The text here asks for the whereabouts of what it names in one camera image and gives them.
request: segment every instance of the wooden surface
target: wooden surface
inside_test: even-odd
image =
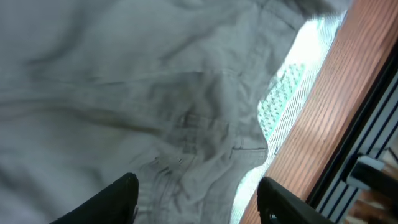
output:
[[[397,39],[397,15],[397,0],[356,0],[266,176],[308,197]],[[260,223],[256,197],[246,223]]]

